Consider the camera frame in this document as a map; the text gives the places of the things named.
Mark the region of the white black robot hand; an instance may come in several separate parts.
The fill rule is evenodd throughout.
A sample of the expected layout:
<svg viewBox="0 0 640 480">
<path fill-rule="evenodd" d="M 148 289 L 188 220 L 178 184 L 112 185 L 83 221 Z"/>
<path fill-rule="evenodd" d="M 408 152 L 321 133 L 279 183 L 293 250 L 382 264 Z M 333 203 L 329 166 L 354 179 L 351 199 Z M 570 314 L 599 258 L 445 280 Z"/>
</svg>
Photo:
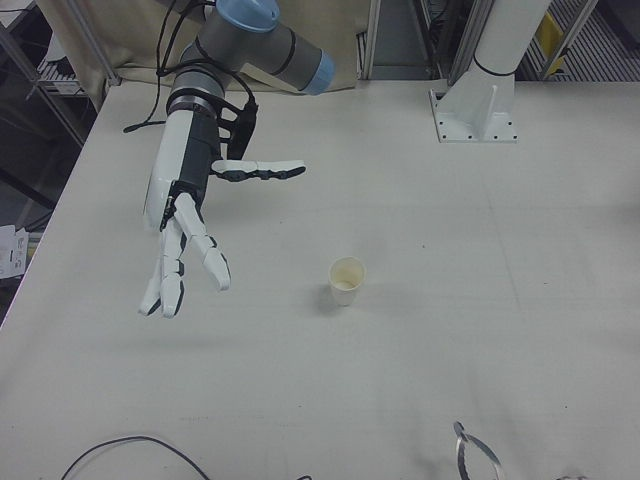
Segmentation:
<svg viewBox="0 0 640 480">
<path fill-rule="evenodd" d="M 175 317 L 184 298 L 181 256 L 192 245 L 218 291 L 231 285 L 228 261 L 201 216 L 211 175 L 229 182 L 289 179 L 305 172 L 301 161 L 224 159 L 217 119 L 176 110 L 165 123 L 144 204 L 147 228 L 159 234 L 159 254 L 139 311 Z"/>
</svg>

